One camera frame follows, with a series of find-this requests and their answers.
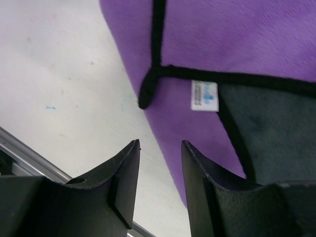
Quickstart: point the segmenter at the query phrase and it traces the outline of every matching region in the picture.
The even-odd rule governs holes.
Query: metal rail
[[[12,159],[11,172],[17,176],[46,176],[58,183],[67,183],[72,179],[2,127],[0,127],[0,151]],[[154,237],[154,235],[133,222],[133,229],[128,231],[127,237]]]

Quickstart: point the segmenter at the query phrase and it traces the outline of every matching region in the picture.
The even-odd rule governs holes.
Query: white table
[[[0,22],[0,125],[72,177],[140,139],[134,221],[157,237],[189,237],[98,1],[2,0]]]

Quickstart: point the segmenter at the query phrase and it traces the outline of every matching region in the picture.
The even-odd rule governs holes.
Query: purple fabric
[[[138,94],[150,68],[152,0],[100,0]],[[169,0],[163,65],[316,81],[316,1]],[[160,80],[147,119],[185,201],[181,141],[244,177],[216,113],[190,109],[191,82]]]

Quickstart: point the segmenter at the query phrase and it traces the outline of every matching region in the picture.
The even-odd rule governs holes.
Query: clothing label
[[[191,109],[195,111],[218,112],[217,84],[214,82],[193,80]]]

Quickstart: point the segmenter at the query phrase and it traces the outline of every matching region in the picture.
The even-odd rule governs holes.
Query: gray fabric
[[[316,100],[256,87],[220,85],[260,184],[316,180]]]

